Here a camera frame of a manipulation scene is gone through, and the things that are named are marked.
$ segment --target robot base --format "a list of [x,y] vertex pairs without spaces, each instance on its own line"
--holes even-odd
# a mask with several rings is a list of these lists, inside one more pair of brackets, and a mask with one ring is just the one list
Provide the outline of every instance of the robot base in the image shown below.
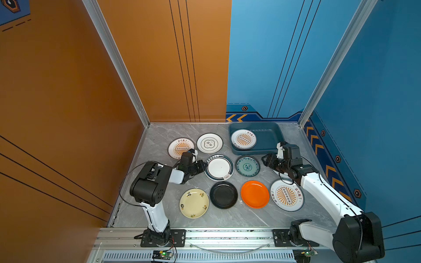
[[170,247],[172,246],[174,238],[175,247],[184,247],[184,241],[186,239],[185,229],[170,229],[169,226],[165,228],[162,233],[157,233],[150,230],[149,228],[143,231],[141,247]]

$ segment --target orange wall panel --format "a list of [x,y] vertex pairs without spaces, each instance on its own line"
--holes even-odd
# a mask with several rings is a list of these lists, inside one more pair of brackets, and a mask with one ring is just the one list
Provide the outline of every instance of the orange wall panel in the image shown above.
[[231,1],[99,5],[152,122],[225,120]]
[[228,85],[231,1],[180,1],[180,6],[186,4],[200,120],[224,121]]
[[143,126],[82,1],[30,11],[0,26],[2,262],[85,262]]
[[169,2],[98,3],[149,119],[190,121]]

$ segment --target gray marble surface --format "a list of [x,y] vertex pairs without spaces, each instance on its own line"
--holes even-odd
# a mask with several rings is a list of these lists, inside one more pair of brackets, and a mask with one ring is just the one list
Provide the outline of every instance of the gray marble surface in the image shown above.
[[[148,160],[158,161],[167,165],[174,165],[176,160],[169,157],[167,153],[168,145],[173,140],[186,137],[192,139],[195,143],[204,133],[216,133],[223,142],[224,146],[217,154],[223,154],[231,158],[233,163],[238,156],[234,155],[230,148],[230,139],[228,134],[229,124],[152,124],[143,143],[137,164]],[[287,142],[297,144],[300,147],[301,154],[308,158],[317,169],[320,165],[316,156],[303,134],[295,123],[280,123],[280,129]],[[199,152],[198,159],[206,161],[212,154]],[[307,191],[304,193],[304,205],[297,212],[286,212],[278,208],[271,200],[261,209],[253,209],[247,206],[241,199],[240,191],[242,185],[249,180],[262,182],[268,189],[271,183],[278,180],[279,177],[268,167],[263,166],[260,161],[260,173],[252,178],[240,175],[236,170],[227,180],[238,190],[239,197],[237,203],[226,210],[216,208],[210,202],[209,209],[200,218],[187,218],[180,212],[179,202],[182,194],[192,188],[199,188],[209,195],[211,187],[216,183],[209,179],[204,173],[195,176],[184,185],[170,183],[168,184],[163,199],[165,214],[170,220],[172,227],[289,227],[290,222],[297,219],[308,218],[323,225],[335,226],[333,219],[328,212],[317,202],[317,200]],[[136,169],[130,176],[129,183],[132,182],[141,167]],[[135,203],[134,198],[129,195],[128,190],[124,193],[126,200]],[[146,227],[147,220],[141,207],[130,206],[122,203],[118,210],[113,227]]]

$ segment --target plate with black rim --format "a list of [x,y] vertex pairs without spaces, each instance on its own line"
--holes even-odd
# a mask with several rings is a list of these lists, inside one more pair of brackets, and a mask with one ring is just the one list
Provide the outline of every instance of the plate with black rim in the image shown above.
[[219,209],[228,209],[237,202],[238,192],[232,183],[217,182],[210,191],[210,201]]
[[232,176],[234,165],[228,156],[215,154],[206,160],[205,174],[211,180],[225,181]]

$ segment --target teal patterned plate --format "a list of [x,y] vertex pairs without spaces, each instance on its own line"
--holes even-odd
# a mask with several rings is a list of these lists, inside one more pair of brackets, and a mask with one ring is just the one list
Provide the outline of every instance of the teal patterned plate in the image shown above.
[[238,158],[235,162],[235,168],[241,175],[247,177],[256,176],[260,172],[259,161],[250,155],[244,155]]

